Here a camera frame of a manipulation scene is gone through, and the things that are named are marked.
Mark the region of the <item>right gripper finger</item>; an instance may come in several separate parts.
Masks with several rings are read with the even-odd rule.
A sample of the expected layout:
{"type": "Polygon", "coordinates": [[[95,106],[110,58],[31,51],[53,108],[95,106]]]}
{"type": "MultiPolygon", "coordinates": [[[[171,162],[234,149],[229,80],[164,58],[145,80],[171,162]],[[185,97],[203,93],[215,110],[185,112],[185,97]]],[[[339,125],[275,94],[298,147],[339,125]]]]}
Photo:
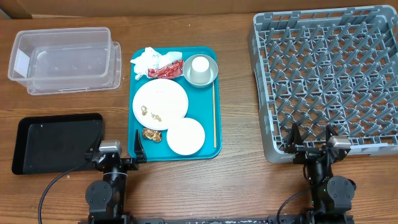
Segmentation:
{"type": "Polygon", "coordinates": [[[294,123],[286,143],[286,153],[298,153],[302,149],[302,138],[297,123],[294,123]]]}
{"type": "Polygon", "coordinates": [[[329,148],[335,148],[338,144],[337,132],[333,129],[332,125],[328,124],[325,128],[326,133],[326,146],[329,148]]]}

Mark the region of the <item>brown food scrap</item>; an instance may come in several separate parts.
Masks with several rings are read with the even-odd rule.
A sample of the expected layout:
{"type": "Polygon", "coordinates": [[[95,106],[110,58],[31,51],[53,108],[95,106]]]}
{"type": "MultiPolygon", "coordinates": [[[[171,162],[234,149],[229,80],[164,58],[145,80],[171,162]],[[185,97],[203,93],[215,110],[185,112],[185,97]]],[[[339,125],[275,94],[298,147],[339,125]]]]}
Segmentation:
{"type": "Polygon", "coordinates": [[[151,141],[154,141],[156,143],[159,143],[162,141],[162,133],[157,130],[144,128],[142,130],[142,136],[144,139],[150,139],[151,141]]]}

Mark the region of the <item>small white bowl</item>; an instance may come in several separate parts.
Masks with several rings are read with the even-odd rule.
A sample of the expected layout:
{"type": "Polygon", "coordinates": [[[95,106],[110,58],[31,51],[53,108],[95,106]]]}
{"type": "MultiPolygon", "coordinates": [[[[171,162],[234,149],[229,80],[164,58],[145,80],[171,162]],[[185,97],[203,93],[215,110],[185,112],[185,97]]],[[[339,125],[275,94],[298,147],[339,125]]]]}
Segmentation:
{"type": "Polygon", "coordinates": [[[167,130],[167,144],[173,152],[189,156],[198,152],[205,142],[205,130],[195,119],[182,118],[167,130]]]}

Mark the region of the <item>large white plate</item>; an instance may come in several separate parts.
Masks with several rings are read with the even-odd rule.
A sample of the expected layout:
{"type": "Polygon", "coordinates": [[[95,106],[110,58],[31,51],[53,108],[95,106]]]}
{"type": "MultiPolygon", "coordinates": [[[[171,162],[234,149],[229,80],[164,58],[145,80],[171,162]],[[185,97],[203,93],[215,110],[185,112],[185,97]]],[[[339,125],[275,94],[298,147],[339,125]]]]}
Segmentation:
{"type": "Polygon", "coordinates": [[[168,79],[155,79],[143,84],[134,95],[132,111],[137,121],[145,128],[163,131],[173,122],[184,118],[188,111],[188,96],[177,82],[168,79]],[[141,106],[158,114],[162,122],[141,114],[141,106]]]}

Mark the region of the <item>red snack wrapper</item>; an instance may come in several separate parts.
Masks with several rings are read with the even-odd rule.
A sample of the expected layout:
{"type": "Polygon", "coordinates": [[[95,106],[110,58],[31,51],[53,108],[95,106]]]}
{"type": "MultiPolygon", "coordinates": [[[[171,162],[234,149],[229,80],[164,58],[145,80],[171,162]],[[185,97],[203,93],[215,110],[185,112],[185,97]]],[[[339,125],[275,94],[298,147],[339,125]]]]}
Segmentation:
{"type": "Polygon", "coordinates": [[[184,60],[176,60],[172,63],[165,65],[162,68],[148,69],[148,77],[149,78],[165,78],[165,79],[173,79],[182,75],[184,60]]]}

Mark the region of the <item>white napkin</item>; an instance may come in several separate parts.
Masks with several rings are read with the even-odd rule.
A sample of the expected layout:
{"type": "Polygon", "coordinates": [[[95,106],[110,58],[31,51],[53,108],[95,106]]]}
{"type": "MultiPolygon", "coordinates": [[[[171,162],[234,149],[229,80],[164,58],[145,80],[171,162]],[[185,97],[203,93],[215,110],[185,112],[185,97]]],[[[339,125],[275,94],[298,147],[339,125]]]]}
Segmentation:
{"type": "Polygon", "coordinates": [[[180,59],[182,59],[181,52],[167,52],[165,55],[162,55],[152,47],[146,47],[140,56],[135,59],[131,59],[130,62],[134,65],[133,71],[136,74],[135,80],[139,80],[142,77],[149,78],[147,76],[149,68],[162,68],[165,65],[180,59]]]}

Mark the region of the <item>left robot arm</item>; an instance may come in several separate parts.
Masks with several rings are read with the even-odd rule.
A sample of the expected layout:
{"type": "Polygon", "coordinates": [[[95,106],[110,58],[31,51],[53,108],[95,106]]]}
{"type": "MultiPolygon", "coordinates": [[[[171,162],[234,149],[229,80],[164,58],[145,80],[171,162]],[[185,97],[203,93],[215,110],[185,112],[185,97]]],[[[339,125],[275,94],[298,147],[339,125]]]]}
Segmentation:
{"type": "Polygon", "coordinates": [[[94,169],[103,173],[103,178],[91,183],[85,193],[89,205],[88,223],[135,223],[135,219],[124,210],[127,173],[138,170],[139,164],[147,162],[139,131],[134,138],[135,157],[121,156],[118,140],[96,141],[87,150],[85,159],[94,169]]]}

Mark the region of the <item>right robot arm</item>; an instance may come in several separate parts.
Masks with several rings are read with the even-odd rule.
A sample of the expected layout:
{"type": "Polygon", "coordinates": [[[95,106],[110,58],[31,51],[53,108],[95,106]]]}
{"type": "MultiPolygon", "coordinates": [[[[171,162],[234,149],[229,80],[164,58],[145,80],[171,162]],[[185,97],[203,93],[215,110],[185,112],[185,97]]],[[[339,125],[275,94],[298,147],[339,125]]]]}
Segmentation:
{"type": "Polygon", "coordinates": [[[312,207],[303,209],[295,223],[353,223],[346,212],[352,208],[356,190],[353,180],[333,175],[331,165],[343,160],[351,150],[346,136],[339,136],[331,125],[325,128],[326,141],[321,147],[307,147],[300,135],[297,123],[291,128],[284,152],[293,154],[293,163],[303,165],[303,176],[309,188],[288,198],[278,209],[276,219],[282,221],[280,213],[291,200],[307,192],[311,193],[312,207]]]}

